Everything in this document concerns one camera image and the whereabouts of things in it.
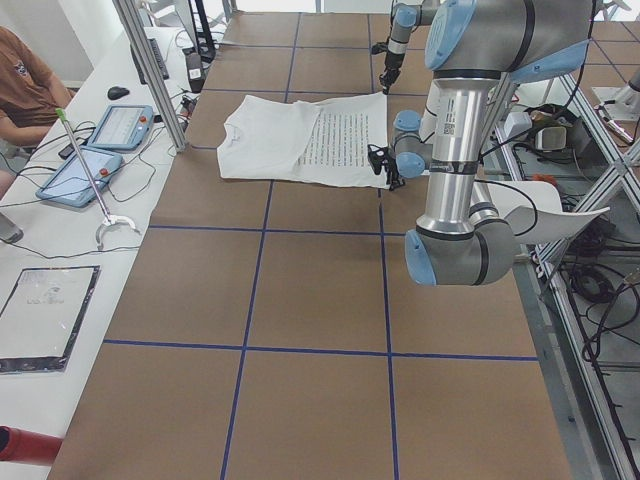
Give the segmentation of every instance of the person's arm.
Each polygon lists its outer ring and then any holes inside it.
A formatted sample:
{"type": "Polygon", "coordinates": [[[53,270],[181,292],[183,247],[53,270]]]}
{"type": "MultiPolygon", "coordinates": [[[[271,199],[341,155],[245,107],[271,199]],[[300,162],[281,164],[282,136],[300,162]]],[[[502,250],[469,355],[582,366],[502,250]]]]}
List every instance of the person's arm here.
{"type": "Polygon", "coordinates": [[[65,87],[58,76],[55,73],[52,73],[49,78],[44,82],[44,86],[47,87],[49,92],[51,92],[51,96],[60,108],[67,108],[69,102],[71,101],[71,93],[69,89],[65,87]]]}
{"type": "Polygon", "coordinates": [[[39,144],[50,127],[17,127],[9,117],[0,117],[0,138],[17,147],[39,144]]]}

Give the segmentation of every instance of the brown shirt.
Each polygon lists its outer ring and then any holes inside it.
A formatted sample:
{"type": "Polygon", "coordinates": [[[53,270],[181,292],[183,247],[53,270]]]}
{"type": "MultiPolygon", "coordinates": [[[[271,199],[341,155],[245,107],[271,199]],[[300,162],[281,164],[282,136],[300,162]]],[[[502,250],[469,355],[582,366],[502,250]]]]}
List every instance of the brown shirt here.
{"type": "Polygon", "coordinates": [[[49,126],[58,118],[44,86],[51,69],[6,28],[0,27],[0,118],[17,127],[49,126]]]}

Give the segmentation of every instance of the brown table surface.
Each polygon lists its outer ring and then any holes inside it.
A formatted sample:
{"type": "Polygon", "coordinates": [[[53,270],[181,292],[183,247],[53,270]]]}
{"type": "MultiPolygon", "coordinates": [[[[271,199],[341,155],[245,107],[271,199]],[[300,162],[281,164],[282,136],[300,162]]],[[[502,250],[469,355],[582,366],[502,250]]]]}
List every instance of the brown table surface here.
{"type": "MultiPolygon", "coordinates": [[[[389,120],[424,105],[427,30],[389,120]]],[[[219,177],[245,94],[376,91],[368,46],[387,33],[384,15],[234,17],[51,480],[571,478],[513,276],[423,288],[406,273],[426,180],[219,177]]],[[[637,65],[613,56],[638,36],[596,25],[585,86],[623,85],[637,65]]]]}

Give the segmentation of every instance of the keyboard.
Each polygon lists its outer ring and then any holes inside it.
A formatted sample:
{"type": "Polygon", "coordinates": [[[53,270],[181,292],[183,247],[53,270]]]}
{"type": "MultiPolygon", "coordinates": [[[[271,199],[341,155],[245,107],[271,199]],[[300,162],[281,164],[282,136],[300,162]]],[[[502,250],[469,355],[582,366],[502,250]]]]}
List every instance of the keyboard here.
{"type": "MultiPolygon", "coordinates": [[[[155,38],[148,38],[149,46],[151,47],[151,51],[153,52],[153,56],[156,57],[156,63],[158,64],[158,68],[160,68],[160,72],[162,72],[162,78],[165,80],[169,78],[169,72],[167,71],[167,66],[164,63],[164,59],[162,58],[162,53],[160,53],[160,47],[158,47],[158,41],[155,38]]],[[[133,48],[131,49],[131,58],[133,58],[133,64],[136,66],[136,70],[138,71],[138,77],[140,78],[140,83],[142,85],[146,85],[147,80],[144,78],[144,73],[142,73],[142,67],[140,67],[140,62],[136,58],[136,55],[133,53],[133,48]]]]}

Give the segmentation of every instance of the white cloth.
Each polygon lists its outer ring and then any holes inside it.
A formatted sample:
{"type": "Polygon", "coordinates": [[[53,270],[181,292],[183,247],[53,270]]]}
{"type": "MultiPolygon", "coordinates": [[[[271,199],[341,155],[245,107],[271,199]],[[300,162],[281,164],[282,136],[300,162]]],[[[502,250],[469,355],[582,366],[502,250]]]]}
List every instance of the white cloth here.
{"type": "Polygon", "coordinates": [[[382,93],[282,104],[247,96],[225,122],[218,147],[223,178],[262,178],[332,186],[386,187],[367,145],[387,144],[382,93]]]}

